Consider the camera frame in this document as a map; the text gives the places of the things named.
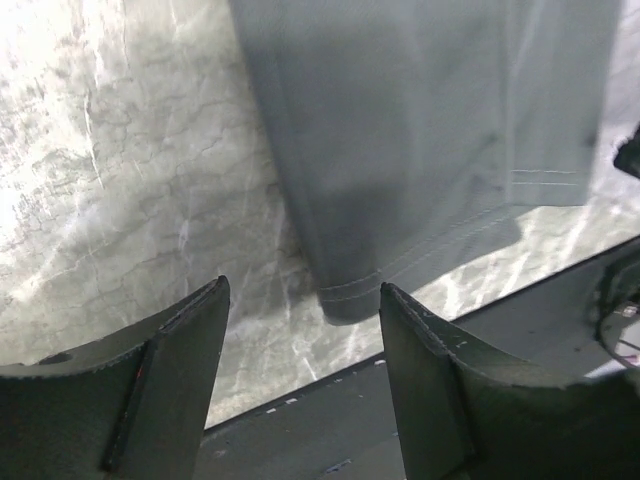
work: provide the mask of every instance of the white marble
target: white marble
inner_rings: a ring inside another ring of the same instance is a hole
[[[6,0],[0,17],[0,364],[155,313],[224,273],[208,424],[381,350],[328,325],[287,221],[225,0]],[[446,318],[640,234],[611,166],[640,120],[640,0],[620,23],[588,205],[415,292]]]

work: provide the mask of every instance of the seam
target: seam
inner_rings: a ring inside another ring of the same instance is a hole
[[[556,183],[556,182],[513,182],[514,185],[554,185],[554,186],[571,186],[577,187],[577,183]]]
[[[475,230],[473,230],[473,231],[471,231],[471,232],[467,233],[466,235],[463,235],[462,237],[455,238],[455,239],[451,240],[450,242],[447,242],[447,243],[445,243],[445,244],[443,244],[443,245],[440,245],[439,247],[434,248],[433,250],[428,251],[427,253],[425,253],[424,255],[422,255],[421,257],[419,257],[418,259],[416,259],[415,261],[411,262],[409,265],[407,265],[407,266],[406,266],[406,267],[404,267],[403,269],[401,269],[401,270],[397,271],[396,273],[394,273],[393,275],[391,275],[387,281],[391,281],[391,280],[393,280],[394,278],[396,278],[398,275],[401,275],[401,274],[403,274],[404,272],[406,272],[407,270],[409,270],[409,269],[411,269],[411,268],[415,267],[418,263],[423,262],[423,261],[424,261],[424,260],[426,260],[428,257],[430,257],[431,255],[433,255],[434,253],[436,253],[437,251],[442,250],[443,248],[446,248],[446,247],[448,247],[448,246],[451,246],[452,244],[457,243],[457,242],[459,242],[459,241],[461,241],[461,240],[464,240],[465,238],[469,238],[470,236],[472,236],[472,235],[474,235],[474,234],[476,234],[476,233],[478,233],[478,232],[481,232],[481,231],[483,231],[483,230],[486,230],[487,228],[490,228],[490,227],[492,227],[492,226],[494,226],[494,225],[497,225],[498,223],[501,223],[501,222],[505,221],[505,220],[506,220],[507,218],[509,218],[509,217],[510,217],[510,215],[505,215],[504,217],[501,217],[501,218],[499,218],[499,219],[497,219],[497,220],[494,220],[494,221],[493,221],[493,222],[491,222],[491,223],[488,223],[488,224],[486,224],[486,225],[483,225],[482,227],[477,228],[477,229],[475,229]],[[396,260],[394,260],[394,263],[395,263],[396,261],[400,260],[401,258],[402,258],[402,257],[398,257]],[[359,294],[357,294],[357,295],[351,295],[351,296],[348,296],[348,297],[330,298],[330,299],[327,299],[327,300],[322,300],[322,303],[337,303],[337,302],[343,302],[343,301],[345,301],[345,300],[353,300],[353,299],[355,299],[355,298],[364,297],[365,295],[367,295],[367,294],[369,294],[369,293],[371,293],[371,292],[374,292],[374,291],[378,290],[379,288],[380,288],[380,286],[379,286],[379,285],[376,285],[375,287],[373,287],[373,288],[369,288],[368,290],[365,290],[364,292],[359,293]]]
[[[463,226],[464,224],[469,223],[469,222],[471,222],[472,220],[475,220],[476,218],[481,217],[482,215],[486,215],[486,214],[488,214],[488,213],[491,213],[491,212],[493,212],[494,210],[497,210],[497,209],[499,209],[499,208],[502,208],[502,205],[500,205],[500,206],[498,206],[498,207],[490,208],[490,209],[487,209],[487,210],[483,210],[483,211],[481,211],[480,213],[478,213],[478,214],[474,215],[473,217],[469,217],[469,218],[467,218],[466,220],[462,220],[462,221],[460,221],[460,222],[458,222],[458,223],[454,223],[453,225],[449,225],[449,226],[447,227],[447,230],[451,230],[451,229],[453,229],[453,228],[461,227],[461,226]],[[374,273],[371,273],[371,274],[369,274],[369,275],[367,275],[367,276],[365,276],[365,277],[358,278],[358,279],[356,279],[356,280],[352,280],[352,281],[347,282],[347,283],[342,283],[342,284],[340,284],[340,285],[334,285],[333,287],[322,287],[322,288],[319,288],[318,290],[319,290],[319,291],[321,291],[321,292],[330,292],[330,291],[333,291],[333,290],[338,290],[338,289],[340,289],[340,288],[350,287],[350,286],[353,286],[353,285],[357,285],[357,284],[359,284],[359,283],[364,282],[365,280],[368,280],[368,279],[370,279],[370,278],[374,278],[376,275],[379,275],[379,274],[382,272],[382,270],[385,270],[385,269],[387,269],[387,268],[389,268],[389,267],[394,266],[396,263],[398,263],[400,260],[402,260],[403,258],[405,258],[407,255],[409,255],[409,254],[410,254],[413,250],[415,250],[416,248],[421,247],[421,246],[422,246],[422,245],[424,245],[425,243],[430,242],[430,241],[434,240],[435,238],[437,238],[437,237],[439,237],[439,236],[440,236],[440,235],[431,235],[431,236],[429,236],[428,238],[425,238],[425,239],[424,239],[424,240],[422,240],[420,243],[418,243],[418,244],[414,245],[413,247],[409,248],[408,250],[406,250],[406,251],[405,251],[403,254],[401,254],[399,257],[396,257],[395,259],[393,259],[393,260],[392,260],[391,262],[389,262],[387,265],[385,265],[385,266],[383,266],[383,267],[380,267],[380,268],[377,268],[377,269],[376,269],[376,271],[375,271]]]
[[[578,172],[565,172],[562,170],[511,170],[513,173],[558,173],[560,175],[576,175]]]

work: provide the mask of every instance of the dark metal surface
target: dark metal surface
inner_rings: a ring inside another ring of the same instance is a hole
[[[317,479],[395,432],[387,372],[376,355],[208,429],[194,478]]]
[[[190,478],[228,311],[221,277],[102,340],[0,367],[0,478]]]
[[[547,370],[439,318],[393,285],[383,286],[381,322],[408,480],[640,472],[637,369],[595,379]]]

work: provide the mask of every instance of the cracked surface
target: cracked surface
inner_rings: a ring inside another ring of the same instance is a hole
[[[0,363],[35,362],[219,274],[230,326],[209,425],[381,350],[325,324],[224,0],[13,0],[0,18]],[[593,195],[416,296],[454,318],[640,234],[610,165],[640,119],[640,1],[620,23]]]

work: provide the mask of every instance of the gray fabric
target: gray fabric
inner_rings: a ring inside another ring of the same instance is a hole
[[[619,2],[231,0],[330,317],[586,199]]]

